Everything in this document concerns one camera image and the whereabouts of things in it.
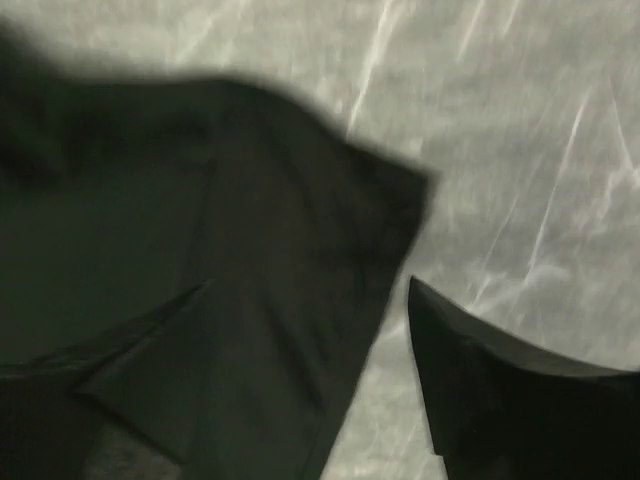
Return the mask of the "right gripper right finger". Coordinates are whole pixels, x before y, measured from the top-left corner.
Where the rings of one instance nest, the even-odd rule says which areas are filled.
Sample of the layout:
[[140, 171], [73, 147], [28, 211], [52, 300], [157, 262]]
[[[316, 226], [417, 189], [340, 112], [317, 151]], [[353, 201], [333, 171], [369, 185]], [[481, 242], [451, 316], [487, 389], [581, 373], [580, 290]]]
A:
[[535, 346], [418, 279], [407, 310], [433, 449], [448, 478], [638, 478], [637, 372]]

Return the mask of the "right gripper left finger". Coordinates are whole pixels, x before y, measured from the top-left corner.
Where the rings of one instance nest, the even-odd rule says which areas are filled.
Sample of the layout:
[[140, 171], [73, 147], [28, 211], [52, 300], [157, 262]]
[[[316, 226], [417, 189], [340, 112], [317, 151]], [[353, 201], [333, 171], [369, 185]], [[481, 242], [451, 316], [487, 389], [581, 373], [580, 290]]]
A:
[[1, 476], [79, 479], [103, 427], [189, 457], [210, 283], [93, 339], [1, 368]]

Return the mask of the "black t-shirt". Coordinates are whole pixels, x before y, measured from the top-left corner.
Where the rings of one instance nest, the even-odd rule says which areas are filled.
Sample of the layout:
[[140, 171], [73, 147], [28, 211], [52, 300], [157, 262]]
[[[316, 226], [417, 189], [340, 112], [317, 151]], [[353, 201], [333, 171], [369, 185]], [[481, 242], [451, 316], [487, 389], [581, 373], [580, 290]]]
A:
[[438, 174], [244, 78], [85, 76], [1, 27], [1, 368], [210, 283], [185, 479], [318, 479]]

